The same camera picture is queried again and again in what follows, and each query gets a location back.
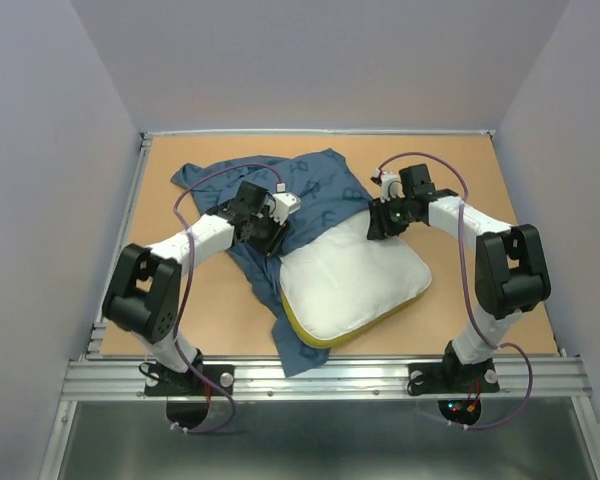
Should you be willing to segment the aluminium mounting rail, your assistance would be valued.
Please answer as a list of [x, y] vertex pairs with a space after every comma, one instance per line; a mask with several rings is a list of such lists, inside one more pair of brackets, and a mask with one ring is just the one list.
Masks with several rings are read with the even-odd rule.
[[[335, 356], [323, 366], [285, 377], [280, 361], [265, 357], [210, 356], [208, 365], [234, 367], [233, 397], [238, 402], [317, 400], [409, 400], [410, 369], [432, 356]], [[146, 400], [139, 357], [72, 361], [61, 389], [63, 401]], [[592, 387], [577, 357], [533, 355], [536, 398], [589, 397]]]

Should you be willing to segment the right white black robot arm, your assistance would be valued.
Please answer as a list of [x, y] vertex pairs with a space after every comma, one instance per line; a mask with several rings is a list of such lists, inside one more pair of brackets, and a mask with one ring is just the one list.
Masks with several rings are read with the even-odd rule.
[[469, 323], [440, 361], [410, 372], [410, 394], [462, 393], [473, 386], [497, 391], [494, 352], [551, 293], [538, 229], [496, 220], [468, 205], [466, 193], [437, 188], [424, 164], [397, 173], [378, 167], [371, 180], [381, 194], [369, 203], [368, 239], [397, 237], [420, 222], [457, 240], [462, 265], [468, 251], [474, 254], [474, 273], [461, 275]]

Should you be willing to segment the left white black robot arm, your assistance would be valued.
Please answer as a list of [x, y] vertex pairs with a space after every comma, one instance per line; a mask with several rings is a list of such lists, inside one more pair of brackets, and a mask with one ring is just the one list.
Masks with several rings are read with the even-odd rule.
[[200, 350], [179, 332], [194, 270], [238, 243], [267, 258], [277, 254], [301, 200], [282, 183], [276, 188], [271, 193], [244, 181], [233, 198], [211, 207], [193, 225], [183, 222], [181, 232], [146, 247], [131, 243], [119, 254], [102, 316], [141, 340], [179, 393], [210, 383]]

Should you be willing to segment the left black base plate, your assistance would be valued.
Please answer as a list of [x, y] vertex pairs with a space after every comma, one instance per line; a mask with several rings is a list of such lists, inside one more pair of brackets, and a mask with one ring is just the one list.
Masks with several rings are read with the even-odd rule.
[[[193, 373], [173, 372], [161, 364], [142, 362], [138, 366], [145, 377], [144, 394], [148, 397], [203, 396], [204, 383]], [[233, 393], [235, 366], [230, 364], [206, 364], [203, 374], [214, 383]]]

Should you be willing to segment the white pillow yellow edge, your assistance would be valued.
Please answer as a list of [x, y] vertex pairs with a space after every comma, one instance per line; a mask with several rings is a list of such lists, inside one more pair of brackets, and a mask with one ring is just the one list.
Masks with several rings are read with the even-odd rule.
[[331, 348], [417, 299], [432, 273], [401, 238], [367, 238], [360, 211], [281, 258], [283, 310], [300, 340]]

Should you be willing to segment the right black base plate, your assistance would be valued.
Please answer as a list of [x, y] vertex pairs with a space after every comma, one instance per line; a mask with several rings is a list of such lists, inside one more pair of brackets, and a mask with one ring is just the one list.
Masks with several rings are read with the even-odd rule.
[[411, 396], [500, 391], [492, 360], [475, 365], [444, 366], [442, 361], [408, 365], [406, 392]]

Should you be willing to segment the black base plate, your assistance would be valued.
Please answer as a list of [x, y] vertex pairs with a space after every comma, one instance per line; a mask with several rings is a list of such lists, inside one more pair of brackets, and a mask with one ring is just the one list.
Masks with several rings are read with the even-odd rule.
[[[144, 394], [148, 397], [203, 396], [204, 383], [193, 373], [173, 372], [161, 364], [142, 362], [138, 366], [145, 377]], [[206, 364], [203, 374], [214, 383], [233, 393], [235, 366], [230, 364]]]
[[411, 396], [500, 391], [492, 360], [475, 365], [444, 366], [442, 361], [408, 365], [406, 392]]

